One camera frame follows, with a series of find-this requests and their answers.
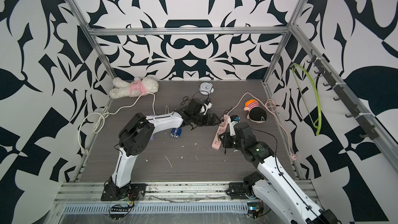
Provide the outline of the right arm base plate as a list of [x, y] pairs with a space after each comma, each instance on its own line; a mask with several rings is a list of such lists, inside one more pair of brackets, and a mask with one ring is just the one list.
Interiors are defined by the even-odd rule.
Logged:
[[253, 184], [248, 182], [229, 183], [229, 187], [226, 190], [227, 196], [234, 199], [256, 199], [254, 194]]

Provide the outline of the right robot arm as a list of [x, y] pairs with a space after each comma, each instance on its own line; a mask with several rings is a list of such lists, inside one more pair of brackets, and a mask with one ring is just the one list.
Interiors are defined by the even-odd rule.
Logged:
[[238, 122], [233, 132], [218, 135], [224, 148], [239, 150], [258, 171], [244, 178], [245, 195], [264, 202], [285, 224], [337, 224], [329, 209], [314, 202], [290, 177], [276, 153], [259, 142], [246, 122]]

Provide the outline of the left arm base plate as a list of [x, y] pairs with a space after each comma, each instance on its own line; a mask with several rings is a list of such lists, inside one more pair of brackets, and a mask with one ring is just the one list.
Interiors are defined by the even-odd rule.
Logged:
[[107, 183], [101, 196], [101, 201], [135, 201], [146, 194], [147, 184], [127, 184], [122, 188], [116, 187], [113, 182]]

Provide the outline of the pink power strip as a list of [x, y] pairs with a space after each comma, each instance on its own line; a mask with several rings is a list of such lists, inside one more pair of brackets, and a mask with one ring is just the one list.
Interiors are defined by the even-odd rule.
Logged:
[[215, 135], [214, 140], [212, 142], [212, 145], [211, 145], [212, 149], [214, 149], [214, 150], [219, 150], [220, 149], [222, 142], [221, 142], [221, 140], [219, 138], [219, 135], [221, 135], [221, 134], [226, 132], [227, 127], [229, 125], [229, 120], [230, 120], [230, 116], [229, 115], [224, 115], [223, 116], [223, 121], [221, 122], [220, 125], [218, 125], [217, 131], [216, 131], [216, 135]]

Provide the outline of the blue electric shaver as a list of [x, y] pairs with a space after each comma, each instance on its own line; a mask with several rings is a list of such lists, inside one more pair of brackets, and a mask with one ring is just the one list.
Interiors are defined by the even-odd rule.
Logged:
[[182, 133], [182, 129], [181, 128], [173, 128], [171, 133], [170, 133], [170, 136], [172, 138], [178, 139], [181, 136], [181, 133]]

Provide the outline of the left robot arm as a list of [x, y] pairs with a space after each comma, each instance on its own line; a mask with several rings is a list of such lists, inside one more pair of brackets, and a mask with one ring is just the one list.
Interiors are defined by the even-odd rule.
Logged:
[[102, 201], [117, 201], [129, 198], [131, 191], [131, 174], [135, 162], [142, 153], [152, 136], [169, 129], [179, 129], [190, 125], [192, 128], [215, 126], [221, 123], [216, 114], [190, 114], [176, 111], [171, 114], [144, 116], [136, 114], [119, 133], [119, 157], [115, 171], [104, 184]]

